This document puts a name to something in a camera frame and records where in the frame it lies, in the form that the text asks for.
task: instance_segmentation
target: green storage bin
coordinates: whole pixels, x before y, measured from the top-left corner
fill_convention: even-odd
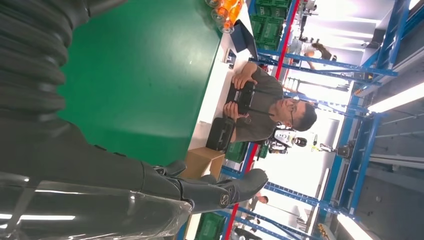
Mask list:
[[[219,240],[223,232],[224,222],[225,217],[218,214],[202,214],[194,240]]]
[[[278,49],[279,44],[280,44],[280,39],[275,39],[275,40],[265,40],[265,41],[257,42],[256,46],[258,49],[276,51]]]
[[[283,34],[283,23],[284,20],[280,18],[267,17],[266,22],[263,25],[259,42],[280,41],[281,35]]]
[[[268,154],[268,145],[262,145],[261,147],[260,147],[260,153],[259,153],[259,157],[260,158],[266,158],[267,157],[267,154]]]
[[[245,159],[245,153],[248,149],[248,142],[231,143],[225,154],[225,158],[236,163],[241,163]]]
[[[253,30],[253,37],[256,41],[261,39],[262,30],[267,22],[266,16],[252,15],[250,16],[250,24]]]
[[[291,0],[256,0],[257,5],[273,6],[280,8],[289,8]]]
[[[285,19],[290,4],[290,0],[257,0],[255,8],[258,15]]]

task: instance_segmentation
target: person in background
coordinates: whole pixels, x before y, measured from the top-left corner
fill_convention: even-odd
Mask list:
[[[237,90],[243,89],[247,82],[255,84],[258,91],[254,93],[250,107],[262,113],[249,111],[247,115],[240,115],[237,103],[225,104],[223,114],[235,122],[231,142],[267,139],[279,123],[304,132],[317,120],[315,108],[311,104],[283,97],[282,85],[253,62],[248,62],[240,73],[235,74],[232,82]]]
[[[261,192],[256,193],[256,195],[254,197],[252,197],[251,202],[248,206],[248,208],[250,209],[250,211],[254,211],[256,208],[256,205],[259,203],[261,204],[267,204],[269,202],[269,198],[267,196],[262,196]],[[247,216],[246,220],[250,221],[255,219],[254,216]]]
[[[289,54],[297,54],[305,57],[314,59],[324,59],[330,61],[337,61],[337,56],[331,54],[321,43],[315,42],[303,42],[299,39],[293,39],[290,46],[288,47]],[[312,62],[307,62],[310,69],[315,70],[315,66]]]
[[[262,238],[256,236],[255,234],[244,230],[242,228],[236,227],[234,229],[234,233],[235,235],[232,236],[231,240],[240,240],[240,239],[244,239],[244,240],[262,240]]]

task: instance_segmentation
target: humanoid robot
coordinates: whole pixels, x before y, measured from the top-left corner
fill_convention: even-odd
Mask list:
[[[266,141],[268,152],[271,154],[286,154],[294,145],[305,147],[308,141],[303,137],[296,137],[296,131],[290,128],[274,129],[273,134]]]

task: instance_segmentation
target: cardboard box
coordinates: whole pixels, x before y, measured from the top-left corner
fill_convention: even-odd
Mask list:
[[[187,169],[180,176],[183,178],[199,179],[203,175],[212,174],[218,180],[224,159],[224,153],[207,147],[189,150],[185,157]]]

